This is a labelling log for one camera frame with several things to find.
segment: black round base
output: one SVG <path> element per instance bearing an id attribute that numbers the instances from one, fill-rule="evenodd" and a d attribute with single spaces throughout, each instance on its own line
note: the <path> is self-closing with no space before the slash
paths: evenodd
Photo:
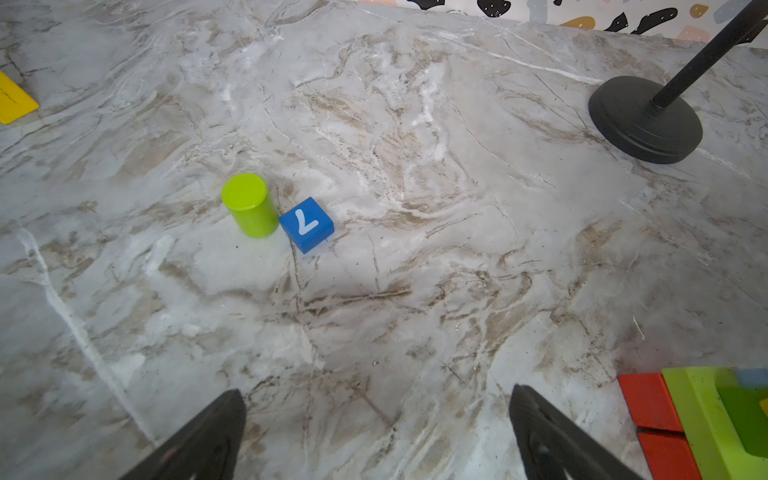
<path id="1" fill-rule="evenodd" d="M 701 122 L 678 97 L 660 109 L 650 103 L 663 85 L 638 77 L 616 77 L 589 99 L 589 115 L 598 130 L 623 152 L 654 164 L 674 164 L 696 149 Z"/>

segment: red block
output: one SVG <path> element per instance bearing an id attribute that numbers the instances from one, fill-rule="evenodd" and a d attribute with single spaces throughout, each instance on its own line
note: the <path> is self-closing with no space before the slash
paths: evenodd
<path id="1" fill-rule="evenodd" d="M 638 433 L 637 438 L 654 480 L 701 480 L 686 439 L 655 433 Z"/>
<path id="2" fill-rule="evenodd" d="M 619 375 L 619 385 L 635 425 L 670 432 L 683 431 L 667 384 L 660 373 Z"/>

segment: black spot pattern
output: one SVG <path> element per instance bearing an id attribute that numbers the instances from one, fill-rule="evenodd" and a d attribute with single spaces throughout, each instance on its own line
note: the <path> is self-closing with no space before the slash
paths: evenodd
<path id="1" fill-rule="evenodd" d="M 753 28 L 752 30 L 749 30 L 747 32 L 747 34 L 744 35 L 744 38 L 739 40 L 739 43 L 751 43 L 752 40 L 755 39 L 757 34 L 759 34 L 760 32 L 763 31 L 763 29 L 766 27 L 766 25 L 768 25 L 768 20 L 763 20 L 762 22 L 757 24 L 757 26 L 755 28 Z"/>
<path id="2" fill-rule="evenodd" d="M 445 0 L 408 0 L 408 1 L 417 4 L 419 8 L 422 10 L 436 7 L 438 5 L 445 5 Z"/>
<path id="3" fill-rule="evenodd" d="M 511 6 L 512 3 L 505 2 L 505 0 L 478 0 L 478 7 L 488 17 L 501 17 L 509 12 Z"/>
<path id="4" fill-rule="evenodd" d="M 627 16 L 622 12 L 621 15 L 614 18 L 611 22 L 611 26 L 606 28 L 605 31 L 621 31 L 629 26 L 627 22 Z"/>
<path id="5" fill-rule="evenodd" d="M 677 17 L 676 8 L 664 8 L 658 12 L 650 13 L 640 19 L 640 24 L 630 33 L 635 35 L 642 35 L 648 30 L 651 30 L 656 25 L 661 25 L 664 22 L 670 21 L 672 18 Z"/>

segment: white number 7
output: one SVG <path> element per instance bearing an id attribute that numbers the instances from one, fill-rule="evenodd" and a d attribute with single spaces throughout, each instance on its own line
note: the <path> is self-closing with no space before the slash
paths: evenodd
<path id="1" fill-rule="evenodd" d="M 317 220 L 312 220 L 309 225 L 305 224 L 304 212 L 300 208 L 296 209 L 296 218 L 299 220 L 299 235 L 307 235 L 310 230 L 320 225 L 320 222 Z"/>

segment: black metal rod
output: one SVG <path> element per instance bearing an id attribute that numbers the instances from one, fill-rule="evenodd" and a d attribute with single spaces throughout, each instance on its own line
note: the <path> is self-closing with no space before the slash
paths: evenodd
<path id="1" fill-rule="evenodd" d="M 768 15 L 768 0 L 752 0 L 659 90 L 650 102 L 666 108 Z"/>

